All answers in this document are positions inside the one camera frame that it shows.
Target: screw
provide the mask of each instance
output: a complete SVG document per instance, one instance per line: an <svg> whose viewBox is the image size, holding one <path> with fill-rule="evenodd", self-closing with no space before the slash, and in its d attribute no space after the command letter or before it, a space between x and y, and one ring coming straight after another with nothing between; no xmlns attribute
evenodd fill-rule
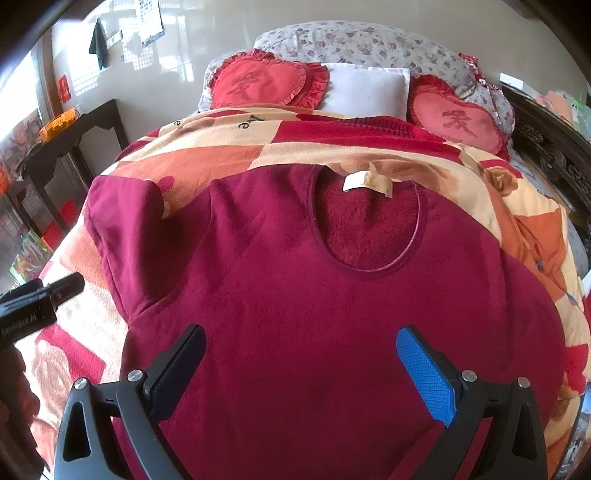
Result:
<svg viewBox="0 0 591 480"><path fill-rule="evenodd" d="M79 378L74 382L74 388L80 390L81 388L84 388L87 383L88 380L86 380L85 378Z"/></svg>
<svg viewBox="0 0 591 480"><path fill-rule="evenodd" d="M141 380L143 376L144 372L141 370L132 370L127 374L127 380L130 382L137 382L138 380Z"/></svg>
<svg viewBox="0 0 591 480"><path fill-rule="evenodd" d="M521 388L528 388L530 386L530 381L526 377L519 377L517 383Z"/></svg>
<svg viewBox="0 0 591 480"><path fill-rule="evenodd" d="M467 382L475 382L478 376L472 370L464 370L462 372L462 378Z"/></svg>

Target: window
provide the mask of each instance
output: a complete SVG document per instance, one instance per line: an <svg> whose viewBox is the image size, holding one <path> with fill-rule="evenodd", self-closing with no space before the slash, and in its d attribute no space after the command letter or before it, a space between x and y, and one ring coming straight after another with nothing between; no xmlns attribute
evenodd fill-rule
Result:
<svg viewBox="0 0 591 480"><path fill-rule="evenodd" d="M36 78L33 58L29 52L0 90L0 140L38 108Z"/></svg>

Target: floral blanket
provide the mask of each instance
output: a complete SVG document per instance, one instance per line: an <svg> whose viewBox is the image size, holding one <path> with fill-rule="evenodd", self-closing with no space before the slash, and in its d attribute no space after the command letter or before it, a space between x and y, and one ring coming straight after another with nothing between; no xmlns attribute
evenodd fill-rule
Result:
<svg viewBox="0 0 591 480"><path fill-rule="evenodd" d="M335 129L341 134L333 135ZM284 163L326 164L342 174L373 170L394 180L414 180L455 202L539 279L560 315L567 347L563 385L545 429L549 452L554 446L561 453L591 372L583 293L565 211L506 161L389 117L345 119L256 106L198 113L166 125L130 145L104 174L152 180L169 215L211 179ZM50 464L73 381L82 376L93 383L118 380L127 332L82 217L55 252L44 281L73 271L84 275L86 288L60 308L56 325L40 333L33 358L41 411L32 428ZM550 473L557 456L548 456Z"/></svg>

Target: sweater sleeve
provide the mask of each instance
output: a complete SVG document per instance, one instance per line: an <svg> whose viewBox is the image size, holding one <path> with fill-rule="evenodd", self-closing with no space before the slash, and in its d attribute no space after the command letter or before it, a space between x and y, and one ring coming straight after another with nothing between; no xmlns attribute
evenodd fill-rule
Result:
<svg viewBox="0 0 591 480"><path fill-rule="evenodd" d="M162 194L153 182L114 176L94 180L86 200L85 227L126 322L175 288L209 223L209 213L208 193L163 218Z"/></svg>

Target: wooden table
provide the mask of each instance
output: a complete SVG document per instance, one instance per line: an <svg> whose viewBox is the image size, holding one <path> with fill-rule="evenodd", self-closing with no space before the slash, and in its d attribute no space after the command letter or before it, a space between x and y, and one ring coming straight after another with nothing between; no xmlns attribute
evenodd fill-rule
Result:
<svg viewBox="0 0 591 480"><path fill-rule="evenodd" d="M30 225L37 235L42 236L43 233L22 205L23 200L27 196L27 186L29 184L33 186L56 224L62 232L67 233L69 230L68 226L62 219L60 212L54 203L49 198L45 186L55 174L57 161L67 153L70 153L73 149L77 149L80 137L93 127L99 127L103 130L113 128L117 135L121 150L129 145L129 139L125 133L123 123L121 122L117 102L114 99L109 100L95 108L93 111L84 113L78 120L76 120L76 122L58 134L53 140L43 143L40 148L32 151L23 161L23 179L13 181L8 188L7 196L10 202L19 213L22 221ZM73 155L72 158L78 175L83 180L86 187L90 187L94 175L90 171L82 153L78 150L77 154Z"/></svg>

